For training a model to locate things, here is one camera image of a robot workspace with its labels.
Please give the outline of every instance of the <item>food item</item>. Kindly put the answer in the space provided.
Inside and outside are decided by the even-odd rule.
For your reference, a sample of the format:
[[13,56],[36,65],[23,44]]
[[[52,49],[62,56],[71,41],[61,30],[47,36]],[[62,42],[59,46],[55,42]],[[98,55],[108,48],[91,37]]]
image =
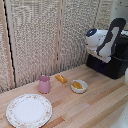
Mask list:
[[62,84],[67,82],[67,79],[63,77],[62,75],[55,76],[57,80],[59,80]]
[[74,88],[77,88],[77,89],[83,89],[82,85],[76,81],[73,82],[73,86]]

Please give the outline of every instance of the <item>lattice fabric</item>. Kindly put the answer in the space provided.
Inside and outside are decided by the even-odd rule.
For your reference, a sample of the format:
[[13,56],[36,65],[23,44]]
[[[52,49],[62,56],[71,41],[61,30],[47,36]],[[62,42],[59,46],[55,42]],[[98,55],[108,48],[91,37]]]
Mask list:
[[86,33],[92,29],[97,0],[66,0],[60,52],[60,71],[85,61]]
[[20,86],[52,75],[59,0],[11,0]]
[[0,93],[12,89],[7,58],[7,49],[5,46],[5,35],[3,31],[2,15],[0,12]]
[[108,29],[110,13],[113,0],[101,0],[100,8],[98,9],[98,18],[95,27],[98,29]]

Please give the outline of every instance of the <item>white robot part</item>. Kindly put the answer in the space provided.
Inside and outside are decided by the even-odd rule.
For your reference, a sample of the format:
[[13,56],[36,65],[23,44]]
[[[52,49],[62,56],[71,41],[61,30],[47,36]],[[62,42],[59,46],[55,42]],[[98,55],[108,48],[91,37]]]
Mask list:
[[98,30],[94,35],[91,35],[89,37],[86,36],[87,45],[90,50],[96,50],[97,46],[99,45],[99,40],[102,36],[107,34],[108,30]]
[[102,55],[102,57],[108,57],[108,56],[111,55],[111,47],[112,47],[113,42],[114,42],[114,40],[115,40],[115,38],[116,38],[116,36],[118,34],[118,31],[119,31],[118,27],[114,27],[113,28],[113,30],[111,31],[112,34],[113,34],[111,41],[108,42],[107,44],[105,44],[105,46],[100,50],[99,55]]

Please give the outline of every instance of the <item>plate rim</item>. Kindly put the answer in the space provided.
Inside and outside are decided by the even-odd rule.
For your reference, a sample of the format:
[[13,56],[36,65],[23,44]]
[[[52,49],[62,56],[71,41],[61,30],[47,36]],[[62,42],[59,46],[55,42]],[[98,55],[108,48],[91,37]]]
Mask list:
[[20,98],[20,97],[22,97],[22,96],[25,96],[25,95],[37,95],[37,96],[41,96],[41,97],[45,98],[45,99],[49,102],[50,108],[51,108],[50,116],[49,116],[49,118],[47,119],[47,121],[45,121],[44,123],[42,123],[41,125],[39,125],[39,126],[36,127],[36,128],[39,128],[39,127],[45,125],[45,124],[50,120],[50,118],[51,118],[51,116],[52,116],[52,105],[51,105],[50,101],[49,101],[46,97],[44,97],[44,96],[42,96],[42,95],[39,95],[39,94],[32,94],[32,93],[20,95],[20,96],[14,98],[14,99],[9,103],[9,105],[8,105],[8,107],[7,107],[7,109],[6,109],[6,117],[7,117],[7,120],[8,120],[9,123],[10,123],[11,125],[13,125],[15,128],[20,128],[20,127],[15,126],[15,125],[9,120],[8,113],[7,113],[7,112],[8,112],[8,109],[9,109],[10,105],[14,102],[14,100],[16,100],[17,98]]

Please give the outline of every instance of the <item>floral plate border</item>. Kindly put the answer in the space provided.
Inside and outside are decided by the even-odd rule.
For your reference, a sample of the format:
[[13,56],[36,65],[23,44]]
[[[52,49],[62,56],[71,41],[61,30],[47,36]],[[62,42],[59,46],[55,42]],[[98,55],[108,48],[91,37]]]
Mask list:
[[[33,98],[34,100],[40,101],[44,107],[46,108],[46,115],[44,118],[31,123],[31,124],[26,124],[18,121],[15,118],[15,115],[13,114],[15,106],[18,105],[20,102],[23,102],[24,100],[28,100],[29,98]],[[6,117],[8,121],[16,128],[39,128],[43,126],[50,118],[52,115],[52,106],[49,100],[41,95],[38,94],[24,94],[21,95],[17,98],[15,98],[7,107],[6,110]]]

